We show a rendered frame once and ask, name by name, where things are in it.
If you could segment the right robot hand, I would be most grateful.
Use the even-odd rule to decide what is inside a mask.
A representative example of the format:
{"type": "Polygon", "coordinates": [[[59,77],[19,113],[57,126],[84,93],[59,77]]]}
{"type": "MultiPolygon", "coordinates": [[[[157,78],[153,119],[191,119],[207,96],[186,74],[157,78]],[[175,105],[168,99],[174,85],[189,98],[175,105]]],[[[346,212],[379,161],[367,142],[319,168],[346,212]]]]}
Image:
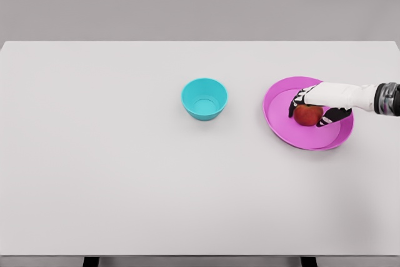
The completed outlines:
{"type": "Polygon", "coordinates": [[[338,122],[352,113],[354,106],[353,97],[360,92],[361,87],[350,84],[339,84],[321,82],[317,85],[302,88],[293,97],[288,116],[293,117],[294,110],[300,104],[313,106],[328,106],[328,109],[321,119],[316,123],[316,127],[338,122]]]}

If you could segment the red apple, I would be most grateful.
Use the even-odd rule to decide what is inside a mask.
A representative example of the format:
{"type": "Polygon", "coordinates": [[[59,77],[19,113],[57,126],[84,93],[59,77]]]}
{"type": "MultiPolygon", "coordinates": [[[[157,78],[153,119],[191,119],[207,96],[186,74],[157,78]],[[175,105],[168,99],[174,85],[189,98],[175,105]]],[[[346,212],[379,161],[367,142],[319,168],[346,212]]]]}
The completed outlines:
{"type": "Polygon", "coordinates": [[[293,112],[294,120],[301,126],[315,126],[324,114],[321,106],[299,104],[293,112]]]}

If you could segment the pink plate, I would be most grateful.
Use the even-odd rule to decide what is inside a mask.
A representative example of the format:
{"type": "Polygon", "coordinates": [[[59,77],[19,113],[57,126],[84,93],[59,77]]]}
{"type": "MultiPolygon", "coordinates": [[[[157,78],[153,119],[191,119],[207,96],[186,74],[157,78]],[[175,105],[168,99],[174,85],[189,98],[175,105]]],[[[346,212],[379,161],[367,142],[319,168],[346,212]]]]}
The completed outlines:
{"type": "Polygon", "coordinates": [[[298,91],[320,82],[305,76],[288,77],[274,83],[264,96],[262,108],[269,127],[291,146],[305,150],[333,149],[343,144],[352,133],[353,115],[322,128],[301,126],[288,117],[290,102],[298,91]]]}

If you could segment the blue bowl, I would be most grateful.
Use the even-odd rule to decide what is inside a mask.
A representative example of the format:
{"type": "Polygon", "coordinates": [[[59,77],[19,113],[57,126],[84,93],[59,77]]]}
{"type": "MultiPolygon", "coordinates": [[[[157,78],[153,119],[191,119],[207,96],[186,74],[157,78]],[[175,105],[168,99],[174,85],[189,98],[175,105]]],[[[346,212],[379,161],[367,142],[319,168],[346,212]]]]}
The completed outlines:
{"type": "Polygon", "coordinates": [[[196,120],[216,118],[228,103],[228,91],[219,81],[197,78],[188,82],[181,92],[181,102],[186,112],[196,120]]]}

